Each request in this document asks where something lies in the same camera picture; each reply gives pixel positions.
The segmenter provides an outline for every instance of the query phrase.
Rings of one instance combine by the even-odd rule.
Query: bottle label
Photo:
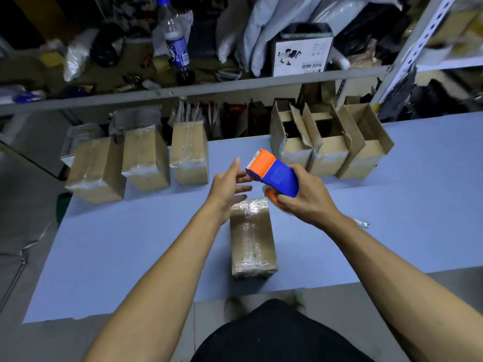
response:
[[[176,40],[167,40],[168,51],[171,60],[176,67],[186,67],[189,65],[188,48],[184,36]]]

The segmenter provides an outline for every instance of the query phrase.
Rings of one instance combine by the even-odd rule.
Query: plastic bottle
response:
[[[175,67],[176,80],[179,85],[191,85],[195,80],[195,74],[188,69],[188,48],[184,39],[181,19],[171,6],[170,0],[157,1],[159,4],[159,23],[164,31],[168,51]]]

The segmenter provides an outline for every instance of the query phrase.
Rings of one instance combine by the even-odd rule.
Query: forearm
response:
[[[205,204],[139,280],[85,361],[169,361],[221,221]]]
[[[413,360],[483,360],[483,316],[345,216],[324,230]]]

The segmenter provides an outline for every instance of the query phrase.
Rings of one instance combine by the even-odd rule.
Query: left hand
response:
[[[206,204],[213,205],[220,211],[219,214],[222,223],[225,223],[230,218],[232,205],[246,199],[246,194],[235,194],[252,190],[251,185],[237,185],[237,183],[248,183],[251,181],[252,179],[245,170],[240,169],[239,157],[233,160],[227,171],[214,176]]]

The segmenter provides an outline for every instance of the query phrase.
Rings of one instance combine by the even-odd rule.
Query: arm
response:
[[[206,257],[232,204],[250,191],[235,159],[213,179],[210,194],[189,224],[129,292],[84,357],[93,361],[169,361],[183,330]]]
[[[334,240],[409,358],[483,361],[483,316],[341,214],[320,178],[293,169],[299,194],[277,201]]]

